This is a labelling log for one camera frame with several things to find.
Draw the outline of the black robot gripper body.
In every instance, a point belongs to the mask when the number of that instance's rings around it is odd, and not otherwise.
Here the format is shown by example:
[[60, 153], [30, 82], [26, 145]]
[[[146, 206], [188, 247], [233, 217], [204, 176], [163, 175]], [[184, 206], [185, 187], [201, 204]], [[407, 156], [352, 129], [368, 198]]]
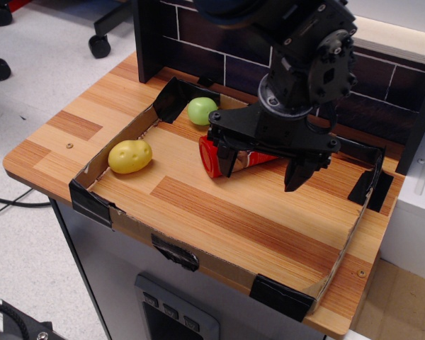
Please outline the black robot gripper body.
[[339, 151], [337, 137], [312, 126], [311, 106], [289, 108], [269, 87], [268, 76], [259, 85], [258, 101], [236, 109], [209, 114], [208, 139], [215, 147], [220, 141], [240, 151], [255, 151], [276, 157], [315, 159], [327, 166], [330, 154]]

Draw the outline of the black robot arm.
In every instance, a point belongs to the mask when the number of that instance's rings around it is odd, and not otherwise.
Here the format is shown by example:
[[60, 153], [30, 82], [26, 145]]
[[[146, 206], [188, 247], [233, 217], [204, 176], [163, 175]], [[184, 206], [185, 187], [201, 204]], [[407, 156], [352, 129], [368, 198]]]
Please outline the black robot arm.
[[354, 17], [345, 1], [196, 1], [198, 13], [225, 29], [249, 27], [273, 48], [256, 103], [210, 114], [208, 139], [220, 171], [230, 176], [240, 151], [288, 160], [285, 190], [297, 190], [327, 168], [340, 144], [328, 128], [309, 121], [316, 108], [332, 109], [356, 79]]

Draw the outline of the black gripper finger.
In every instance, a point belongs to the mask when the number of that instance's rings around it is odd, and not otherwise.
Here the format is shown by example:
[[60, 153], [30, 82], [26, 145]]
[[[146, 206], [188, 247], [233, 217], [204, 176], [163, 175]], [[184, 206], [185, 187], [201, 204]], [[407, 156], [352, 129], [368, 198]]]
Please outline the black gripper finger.
[[293, 158], [288, 162], [284, 185], [285, 192], [293, 192], [308, 181], [321, 166], [315, 159]]
[[226, 176], [230, 177], [235, 162], [237, 160], [238, 151], [230, 147], [226, 142], [220, 141], [217, 146], [217, 158], [219, 163], [220, 172]]

